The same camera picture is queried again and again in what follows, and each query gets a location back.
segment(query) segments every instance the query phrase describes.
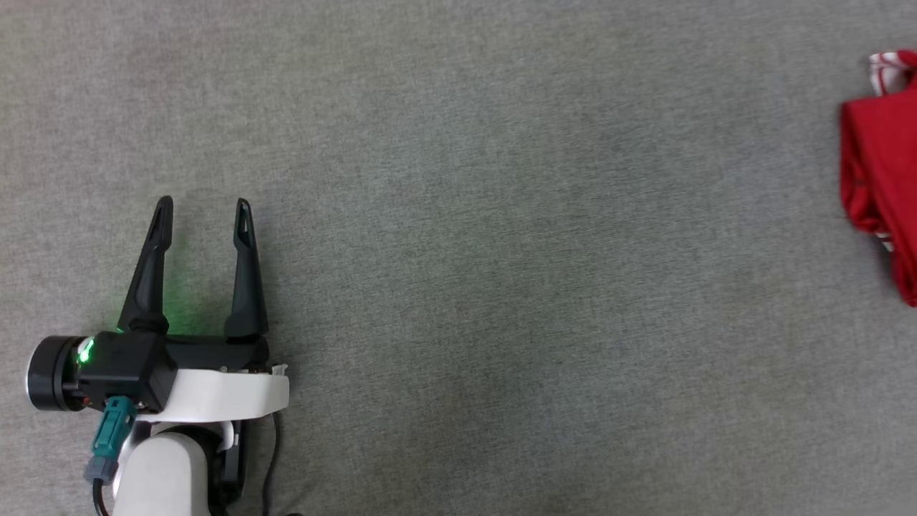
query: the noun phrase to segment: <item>folded red cloth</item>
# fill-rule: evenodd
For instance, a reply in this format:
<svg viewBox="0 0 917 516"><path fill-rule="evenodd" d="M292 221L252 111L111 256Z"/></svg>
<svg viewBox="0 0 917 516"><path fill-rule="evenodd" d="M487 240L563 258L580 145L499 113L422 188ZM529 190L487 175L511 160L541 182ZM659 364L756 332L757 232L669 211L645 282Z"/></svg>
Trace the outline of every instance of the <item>folded red cloth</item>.
<svg viewBox="0 0 917 516"><path fill-rule="evenodd" d="M858 229L875 233L891 251L892 275L912 307L917 307L915 69L912 51L873 56L873 84L883 96L847 102L841 110L844 208ZM892 93L886 87L891 78L905 79L905 89Z"/></svg>

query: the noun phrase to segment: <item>teal connector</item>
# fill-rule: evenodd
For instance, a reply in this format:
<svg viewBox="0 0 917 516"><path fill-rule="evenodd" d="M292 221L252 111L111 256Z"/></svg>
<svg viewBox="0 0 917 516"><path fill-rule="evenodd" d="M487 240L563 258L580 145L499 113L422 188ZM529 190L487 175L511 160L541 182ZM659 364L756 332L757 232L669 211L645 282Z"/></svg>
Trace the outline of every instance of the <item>teal connector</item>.
<svg viewBox="0 0 917 516"><path fill-rule="evenodd" d="M102 422L93 439L93 455L117 462L121 446L137 420L137 407L126 396L113 396L105 403Z"/></svg>

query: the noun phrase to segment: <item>gray fabric surface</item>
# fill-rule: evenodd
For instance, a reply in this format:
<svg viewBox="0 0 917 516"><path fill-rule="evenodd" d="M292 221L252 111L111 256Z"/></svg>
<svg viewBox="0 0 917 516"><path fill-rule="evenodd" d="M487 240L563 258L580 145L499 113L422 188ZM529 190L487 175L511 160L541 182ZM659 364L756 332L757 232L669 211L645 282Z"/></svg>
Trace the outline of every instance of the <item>gray fabric surface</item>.
<svg viewBox="0 0 917 516"><path fill-rule="evenodd" d="M48 334L228 313L253 206L293 380L275 513L874 514L917 483L917 312L837 195L913 2L0 5L4 514L89 514ZM245 498L271 449L258 424Z"/></svg>

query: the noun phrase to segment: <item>green led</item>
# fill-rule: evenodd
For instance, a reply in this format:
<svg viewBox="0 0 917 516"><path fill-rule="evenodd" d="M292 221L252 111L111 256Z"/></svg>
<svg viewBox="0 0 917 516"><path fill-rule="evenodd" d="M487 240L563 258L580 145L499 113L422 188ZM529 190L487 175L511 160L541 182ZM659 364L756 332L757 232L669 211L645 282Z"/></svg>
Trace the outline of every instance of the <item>green led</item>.
<svg viewBox="0 0 917 516"><path fill-rule="evenodd" d="M95 345L95 337L89 339L89 342L86 343L86 347L84 347L83 350L80 351L80 355L77 357L77 359L80 361L80 364L85 364L89 362L89 358L90 358L89 351L93 349L94 345Z"/></svg>

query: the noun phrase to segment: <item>cloth fold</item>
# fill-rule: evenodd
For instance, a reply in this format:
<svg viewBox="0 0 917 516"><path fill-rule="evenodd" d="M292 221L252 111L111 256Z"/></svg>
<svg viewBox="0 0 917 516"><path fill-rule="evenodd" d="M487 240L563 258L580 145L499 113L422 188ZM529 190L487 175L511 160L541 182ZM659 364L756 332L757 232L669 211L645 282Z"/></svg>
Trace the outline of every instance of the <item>cloth fold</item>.
<svg viewBox="0 0 917 516"><path fill-rule="evenodd" d="M917 307L917 52L869 60L880 96L842 106L841 200L854 226L891 252L901 296Z"/></svg>

